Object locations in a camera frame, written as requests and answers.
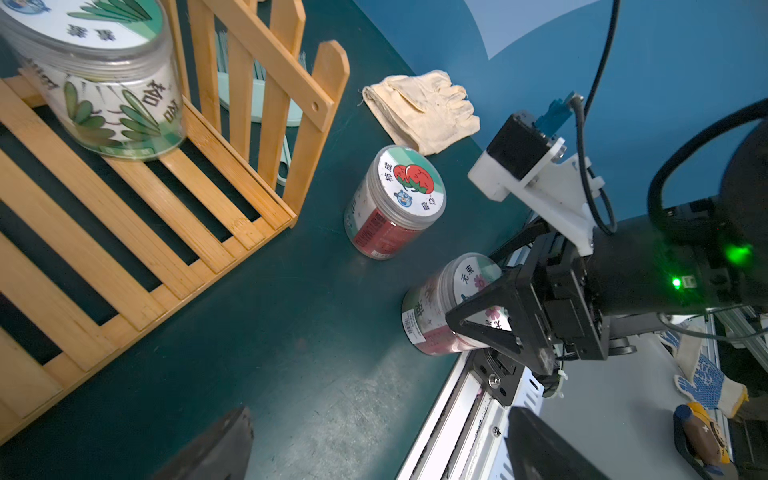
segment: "wooden rack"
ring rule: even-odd
[[[306,20],[300,0],[273,0],[269,28],[256,2],[188,0],[202,113],[189,101],[175,0],[163,0],[184,92],[187,142],[194,144],[260,215],[250,221],[182,150],[162,164],[231,233],[220,242],[144,163],[104,161],[196,253],[187,265],[33,108],[45,104],[23,76],[0,81],[0,123],[48,168],[161,282],[147,291],[8,155],[0,151],[0,200],[118,314],[99,326],[0,233],[0,292],[60,349],[40,365],[0,329],[0,444],[296,223],[349,78],[346,53],[322,43],[310,76],[299,64]],[[214,19],[229,32],[230,142],[221,135]],[[267,72],[258,173],[248,163],[253,59]],[[283,198],[274,191],[290,99],[304,115]]]

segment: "persimmon jar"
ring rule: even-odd
[[[363,255],[388,259],[445,210],[445,185],[435,167],[408,147],[384,147],[344,213],[344,228]]]

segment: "black cable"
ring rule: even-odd
[[[661,201],[661,191],[664,189],[664,184],[672,172],[699,148],[727,131],[764,117],[768,117],[768,98],[744,107],[711,124],[680,147],[680,150],[676,151],[661,166],[648,187],[648,216],[659,230],[665,232],[670,238],[681,242],[702,243],[712,238],[715,227],[712,220],[681,220],[667,216]]]
[[[700,316],[700,315],[689,316],[685,320],[692,319],[692,318],[695,318],[697,316]],[[684,329],[681,326],[674,325],[673,323],[670,323],[670,322],[667,321],[667,319],[664,316],[664,314],[660,314],[659,315],[659,321],[662,322],[664,324],[664,326],[666,326],[668,329],[674,330],[675,332],[682,333],[683,335],[695,336],[696,338],[699,338],[699,339],[721,340],[723,342],[740,342],[742,340],[748,340],[748,339],[756,338],[758,336],[763,336],[763,335],[766,335],[768,333],[768,328],[766,328],[766,329],[760,330],[759,332],[750,333],[749,335],[742,335],[742,336],[712,335],[710,333],[693,332],[691,330]]]
[[[616,23],[619,19],[619,6],[621,0],[614,0],[613,8],[611,9],[611,23],[608,25],[608,35],[605,37],[605,46],[603,47],[603,56],[600,58],[600,64],[598,65],[598,71],[594,74],[594,80],[592,81],[592,89],[589,91],[589,97],[587,97],[587,104],[584,106],[584,118],[589,115],[589,109],[592,106],[594,100],[594,93],[598,90],[600,79],[603,77],[603,70],[605,64],[608,61],[608,55],[611,53],[611,47],[614,44],[614,35],[616,35]]]
[[[605,210],[608,211],[608,219],[610,224],[606,225],[603,219],[600,218],[600,212],[598,206],[594,203],[592,198],[592,189],[589,187],[589,180],[587,179],[587,161],[586,154],[584,153],[584,107],[581,103],[581,97],[574,96],[570,101],[571,108],[573,108],[576,116],[576,151],[578,153],[578,171],[581,176],[581,187],[584,189],[584,196],[587,198],[587,205],[589,211],[592,213],[595,224],[597,224],[600,230],[606,235],[613,235],[616,232],[616,217],[614,216],[614,210],[611,208],[611,202],[608,200],[608,195],[600,189],[600,198],[605,202]],[[594,176],[594,173],[589,170],[589,174]]]

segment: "tomato illustration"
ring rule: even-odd
[[[397,181],[400,182],[406,189],[410,188],[412,191],[420,192],[422,194],[430,194],[435,191],[435,181],[419,165],[398,165],[392,169]]]

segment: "green leaf illustration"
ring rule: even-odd
[[[140,124],[137,121],[130,120],[128,118],[121,118],[120,123],[125,125],[126,127],[130,128],[133,131],[141,132],[142,134],[152,135],[152,136],[159,136],[160,131],[156,128],[152,127],[145,127],[144,125]]]
[[[87,120],[83,120],[80,126],[83,128],[101,128],[105,123],[104,117],[97,115],[96,117],[90,117]]]
[[[74,117],[72,118],[72,121],[76,124],[82,124],[84,121],[89,119],[91,117],[91,113],[93,113],[94,106],[93,104],[86,100],[80,102],[78,105],[78,109],[74,113]]]
[[[119,147],[120,142],[112,139],[114,130],[101,128],[104,117],[93,115],[94,106],[88,101],[78,101],[78,89],[68,81],[64,84],[64,98],[67,104],[67,116],[74,122],[78,140],[85,144]]]
[[[142,117],[141,114],[139,112],[135,111],[133,108],[128,107],[127,105],[121,105],[120,109],[131,120],[136,121],[136,122],[144,125],[145,127],[157,128],[157,125],[153,124],[151,121],[148,121],[146,118]]]
[[[78,90],[70,81],[64,85],[64,99],[67,102],[67,115],[74,118],[74,113],[78,108]]]
[[[85,20],[118,23],[146,22],[152,19],[136,0],[109,0],[109,3],[99,0],[86,3],[80,9],[82,12],[69,12],[67,15]]]
[[[120,15],[122,17],[127,15],[128,17],[134,18],[136,21],[140,21],[141,20],[141,17],[139,17],[138,15],[133,13],[132,11],[128,10],[127,8],[125,10],[123,10],[119,6],[111,5],[111,4],[107,3],[107,2],[94,2],[94,7],[101,8],[101,9],[107,11],[107,12],[112,12],[112,13],[114,13],[116,15]]]
[[[142,18],[146,18],[147,20],[151,20],[152,17],[147,13],[144,8],[139,5],[139,2],[136,2],[136,0],[124,0],[125,4],[132,8],[135,12],[137,12]]]
[[[129,90],[123,90],[123,98],[131,106],[121,105],[120,110],[128,116],[121,118],[120,123],[130,128],[122,130],[125,137],[136,141],[152,140],[161,136],[160,125],[149,113],[149,110]]]
[[[156,137],[155,135],[142,134],[141,132],[132,131],[132,130],[123,130],[120,133],[130,138],[131,140],[136,140],[136,141],[153,140]]]
[[[131,104],[131,107],[145,120],[151,122],[152,125],[155,127],[158,126],[157,121],[152,117],[152,114],[149,113],[149,110],[142,104],[138,98],[136,98],[136,95],[132,94],[129,90],[123,90],[123,98],[125,98],[125,101],[127,101],[129,104]]]

